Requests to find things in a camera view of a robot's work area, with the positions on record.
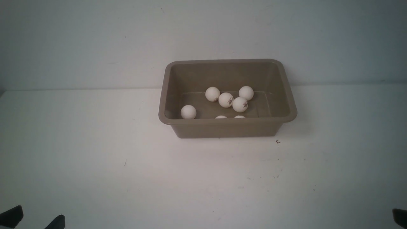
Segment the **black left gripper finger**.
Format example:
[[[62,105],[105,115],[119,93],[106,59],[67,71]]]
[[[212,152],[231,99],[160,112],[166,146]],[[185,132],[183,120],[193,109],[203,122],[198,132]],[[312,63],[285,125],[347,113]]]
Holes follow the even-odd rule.
[[[24,213],[22,206],[18,205],[0,214],[0,228],[1,229],[15,229],[16,226],[22,221]]]
[[[65,227],[66,227],[65,216],[58,215],[51,221],[51,223],[49,223],[45,227],[45,229],[65,229]]]

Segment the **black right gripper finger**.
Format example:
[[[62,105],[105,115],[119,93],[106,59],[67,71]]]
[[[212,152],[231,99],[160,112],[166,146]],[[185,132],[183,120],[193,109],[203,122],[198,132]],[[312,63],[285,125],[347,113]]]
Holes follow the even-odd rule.
[[[394,208],[392,214],[394,222],[403,229],[407,229],[407,210]]]

